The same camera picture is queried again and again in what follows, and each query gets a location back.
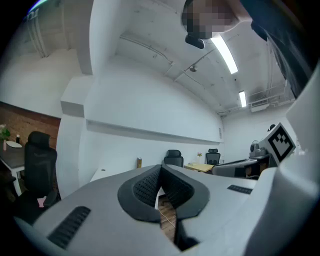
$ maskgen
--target brick wall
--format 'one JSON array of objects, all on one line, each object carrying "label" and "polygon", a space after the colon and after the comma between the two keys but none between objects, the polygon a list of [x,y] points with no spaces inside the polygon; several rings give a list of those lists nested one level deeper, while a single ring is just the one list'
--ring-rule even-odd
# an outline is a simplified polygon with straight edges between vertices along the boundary
[{"label": "brick wall", "polygon": [[[23,108],[0,102],[0,125],[6,124],[10,131],[10,141],[16,141],[17,134],[20,135],[20,144],[25,145],[28,136],[33,131],[39,131],[50,135],[50,147],[57,146],[60,119],[45,114],[35,113]],[[53,187],[58,190],[56,174],[54,174]]]}]

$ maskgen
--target chair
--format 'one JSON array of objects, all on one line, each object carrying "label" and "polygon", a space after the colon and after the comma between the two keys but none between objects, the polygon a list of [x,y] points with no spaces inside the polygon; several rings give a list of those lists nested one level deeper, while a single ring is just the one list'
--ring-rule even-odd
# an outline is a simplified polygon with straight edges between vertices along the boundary
[{"label": "chair", "polygon": [[163,161],[166,165],[184,167],[184,158],[181,156],[181,152],[179,150],[168,150],[168,155],[164,158]]},{"label": "chair", "polygon": [[[53,190],[57,152],[49,146],[50,135],[33,131],[24,148],[24,185],[27,189],[13,203],[13,215],[32,225],[57,199]],[[46,199],[43,208],[37,198]]]},{"label": "chair", "polygon": [[209,153],[205,154],[206,163],[213,166],[218,165],[220,160],[220,153],[218,153],[218,149],[211,148],[208,152]]}]

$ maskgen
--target wooden desk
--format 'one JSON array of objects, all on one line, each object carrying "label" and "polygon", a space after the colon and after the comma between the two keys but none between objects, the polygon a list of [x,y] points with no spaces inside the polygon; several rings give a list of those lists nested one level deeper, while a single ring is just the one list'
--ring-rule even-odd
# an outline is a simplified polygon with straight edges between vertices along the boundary
[{"label": "wooden desk", "polygon": [[195,164],[195,165],[186,164],[184,166],[184,168],[186,168],[186,169],[198,171],[198,172],[202,172],[202,173],[210,171],[212,169],[212,167],[214,167],[214,166],[211,164],[202,164],[202,163]]},{"label": "wooden desk", "polygon": [[15,177],[13,182],[15,191],[18,196],[21,195],[21,189],[19,186],[18,178],[20,177],[19,172],[25,169],[25,147],[20,148],[6,146],[4,151],[2,141],[0,143],[0,160],[4,165],[11,171],[11,175]]}]

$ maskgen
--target pink object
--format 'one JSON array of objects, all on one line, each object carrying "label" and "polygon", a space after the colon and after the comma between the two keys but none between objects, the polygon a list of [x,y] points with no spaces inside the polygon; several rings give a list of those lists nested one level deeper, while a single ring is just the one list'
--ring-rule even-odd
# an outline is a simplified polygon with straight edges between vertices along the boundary
[{"label": "pink object", "polygon": [[47,198],[46,196],[44,198],[37,198],[40,208],[44,207],[44,202],[45,202],[46,198]]}]

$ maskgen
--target cable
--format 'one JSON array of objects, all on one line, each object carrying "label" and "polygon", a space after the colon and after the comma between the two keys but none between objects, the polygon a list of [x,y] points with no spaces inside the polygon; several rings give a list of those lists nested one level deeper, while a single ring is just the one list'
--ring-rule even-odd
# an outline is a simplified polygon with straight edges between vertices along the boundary
[{"label": "cable", "polygon": [[164,216],[163,214],[162,214],[162,212],[158,209],[158,211],[159,211],[159,213],[163,216],[163,217],[165,217],[166,218],[166,220],[174,227],[174,228],[176,228],[176,226],[175,225],[173,225],[172,224],[172,222],[166,217],[166,216]]}]

